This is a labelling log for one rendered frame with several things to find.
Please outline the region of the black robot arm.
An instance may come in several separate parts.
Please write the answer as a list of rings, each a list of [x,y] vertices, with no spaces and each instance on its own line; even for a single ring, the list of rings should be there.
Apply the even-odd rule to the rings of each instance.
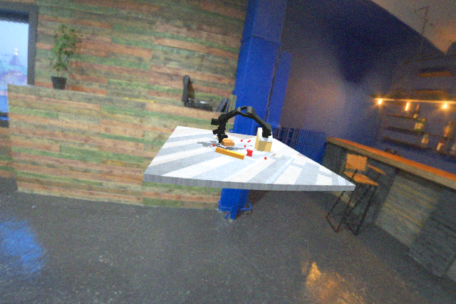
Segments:
[[[242,110],[246,109],[246,114],[241,112]],[[231,112],[228,112],[227,114],[221,114],[218,119],[212,118],[211,125],[219,125],[220,127],[225,127],[226,122],[228,122],[228,119],[236,116],[236,115],[242,115],[243,117],[248,117],[252,118],[255,120],[258,124],[262,126],[262,137],[269,138],[271,136],[271,124],[268,122],[265,122],[263,119],[261,119],[257,114],[255,109],[252,106],[243,106],[243,107],[237,107]],[[221,130],[220,128],[213,130],[213,135],[220,133]]]

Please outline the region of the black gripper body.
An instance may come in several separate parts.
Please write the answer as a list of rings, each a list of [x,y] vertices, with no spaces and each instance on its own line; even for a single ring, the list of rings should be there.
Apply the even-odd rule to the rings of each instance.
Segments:
[[[220,126],[218,128],[220,128],[221,134],[218,133],[217,135],[219,135],[221,138],[228,138],[228,136],[224,132],[226,130],[226,128],[225,127],[220,127]]]

